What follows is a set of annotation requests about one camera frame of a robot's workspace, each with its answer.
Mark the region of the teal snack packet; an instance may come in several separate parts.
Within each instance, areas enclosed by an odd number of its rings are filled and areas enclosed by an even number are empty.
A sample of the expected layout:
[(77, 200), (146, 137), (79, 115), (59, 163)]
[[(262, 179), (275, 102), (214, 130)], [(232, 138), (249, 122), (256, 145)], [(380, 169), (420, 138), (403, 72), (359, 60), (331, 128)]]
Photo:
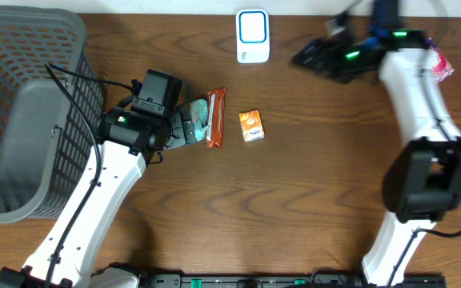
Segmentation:
[(190, 104), (190, 115), (194, 123), (194, 135), (197, 142), (206, 138), (209, 116), (208, 104), (205, 99), (194, 100)]

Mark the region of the orange snack bar wrapper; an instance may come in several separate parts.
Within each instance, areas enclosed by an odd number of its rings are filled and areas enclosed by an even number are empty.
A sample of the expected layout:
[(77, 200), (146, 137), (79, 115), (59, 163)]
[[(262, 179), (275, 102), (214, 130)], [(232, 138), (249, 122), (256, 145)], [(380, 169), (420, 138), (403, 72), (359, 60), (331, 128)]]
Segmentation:
[(208, 92), (206, 144), (209, 148), (222, 146), (225, 98), (226, 87)]

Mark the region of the small orange tissue pack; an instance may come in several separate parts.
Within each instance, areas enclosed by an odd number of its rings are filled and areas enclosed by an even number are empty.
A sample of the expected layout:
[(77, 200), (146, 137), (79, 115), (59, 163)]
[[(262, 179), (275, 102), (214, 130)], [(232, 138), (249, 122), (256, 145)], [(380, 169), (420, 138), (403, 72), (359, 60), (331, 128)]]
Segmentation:
[(253, 142), (264, 138), (262, 120), (258, 110), (252, 110), (239, 114), (239, 121), (245, 142)]

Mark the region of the purple white snack package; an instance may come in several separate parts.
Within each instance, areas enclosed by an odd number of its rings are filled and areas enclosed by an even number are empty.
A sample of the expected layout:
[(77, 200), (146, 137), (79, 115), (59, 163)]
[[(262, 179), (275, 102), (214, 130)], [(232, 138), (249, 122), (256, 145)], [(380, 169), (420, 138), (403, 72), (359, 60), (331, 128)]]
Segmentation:
[(429, 65), (431, 66), (431, 71), (435, 80), (437, 82), (442, 82), (444, 79), (451, 76), (455, 72), (455, 69), (449, 63), (441, 49), (437, 47), (432, 38), (429, 38), (427, 43), (431, 48), (431, 58), (428, 60)]

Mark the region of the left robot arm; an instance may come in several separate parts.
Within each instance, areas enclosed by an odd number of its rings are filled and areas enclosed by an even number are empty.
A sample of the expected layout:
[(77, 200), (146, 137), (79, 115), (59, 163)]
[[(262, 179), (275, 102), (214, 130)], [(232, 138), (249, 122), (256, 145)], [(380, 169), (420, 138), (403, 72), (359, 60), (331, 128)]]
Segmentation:
[(0, 270), (0, 288), (138, 287), (141, 274), (123, 264), (93, 271), (119, 207), (155, 154), (195, 142), (187, 108), (169, 116), (115, 107), (98, 130), (82, 177), (57, 222), (23, 268)]

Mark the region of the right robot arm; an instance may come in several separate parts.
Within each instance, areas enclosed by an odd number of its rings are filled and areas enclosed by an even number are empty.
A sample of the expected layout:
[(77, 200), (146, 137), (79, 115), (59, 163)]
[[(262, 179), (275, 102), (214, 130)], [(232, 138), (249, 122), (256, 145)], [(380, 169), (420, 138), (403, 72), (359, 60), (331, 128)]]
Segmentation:
[(362, 260), (364, 287), (400, 287), (419, 244), (461, 203), (461, 131), (452, 120), (432, 63), (435, 44), (406, 28), (396, 1), (372, 4), (367, 37), (358, 41), (344, 10), (327, 22), (328, 35), (301, 49), (292, 63), (347, 84), (375, 72), (385, 86), (403, 148), (383, 177), (386, 213)]

